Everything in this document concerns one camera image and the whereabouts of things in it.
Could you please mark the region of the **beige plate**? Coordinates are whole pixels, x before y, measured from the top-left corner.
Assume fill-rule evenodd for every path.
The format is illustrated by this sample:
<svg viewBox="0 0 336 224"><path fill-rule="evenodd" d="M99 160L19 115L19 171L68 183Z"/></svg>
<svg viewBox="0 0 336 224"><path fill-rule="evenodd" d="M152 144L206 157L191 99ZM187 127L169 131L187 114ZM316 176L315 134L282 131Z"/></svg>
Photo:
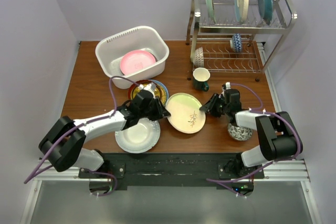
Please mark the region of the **beige plate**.
<svg viewBox="0 0 336 224"><path fill-rule="evenodd" d="M166 103L165 107L171 114L167 119L176 130L182 133L197 133L206 122L205 113L199 110L201 106L196 97L187 93L176 93Z"/></svg>

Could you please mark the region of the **yellow patterned plate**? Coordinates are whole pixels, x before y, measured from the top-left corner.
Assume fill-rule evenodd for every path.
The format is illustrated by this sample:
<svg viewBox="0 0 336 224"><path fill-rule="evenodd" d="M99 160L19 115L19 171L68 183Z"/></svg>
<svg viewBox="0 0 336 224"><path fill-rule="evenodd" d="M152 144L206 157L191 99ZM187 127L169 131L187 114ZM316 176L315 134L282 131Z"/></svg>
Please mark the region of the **yellow patterned plate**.
<svg viewBox="0 0 336 224"><path fill-rule="evenodd" d="M140 91L141 90L140 90L139 86L134 86L132 88L132 90L130 91L130 98L133 99L136 96L136 94L138 94ZM155 90L154 94L155 94L156 97L159 97L159 98L161 98L161 96L162 96L161 89L157 84L156 84L156 90Z"/></svg>

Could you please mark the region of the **pink plate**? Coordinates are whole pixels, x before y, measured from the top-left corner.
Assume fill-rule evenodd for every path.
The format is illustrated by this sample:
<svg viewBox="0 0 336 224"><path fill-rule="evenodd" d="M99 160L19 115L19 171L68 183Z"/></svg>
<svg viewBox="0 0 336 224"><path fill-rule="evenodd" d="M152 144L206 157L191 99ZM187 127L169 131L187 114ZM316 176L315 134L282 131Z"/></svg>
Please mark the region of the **pink plate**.
<svg viewBox="0 0 336 224"><path fill-rule="evenodd" d="M156 63L156 58L145 50L133 50L125 54L120 61L120 70L129 75Z"/></svg>

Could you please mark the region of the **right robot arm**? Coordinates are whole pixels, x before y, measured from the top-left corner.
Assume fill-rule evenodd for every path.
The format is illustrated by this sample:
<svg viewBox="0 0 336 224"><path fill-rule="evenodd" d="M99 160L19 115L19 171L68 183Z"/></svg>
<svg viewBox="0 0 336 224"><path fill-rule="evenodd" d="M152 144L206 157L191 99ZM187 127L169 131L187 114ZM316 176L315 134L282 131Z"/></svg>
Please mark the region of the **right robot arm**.
<svg viewBox="0 0 336 224"><path fill-rule="evenodd" d="M270 161L296 157L302 152L302 141L287 112L257 112L244 110L237 89L224 88L200 107L200 111L214 117L226 116L228 134L237 141L248 140L257 132L259 145L239 153L224 165L223 170L246 178L253 168Z"/></svg>

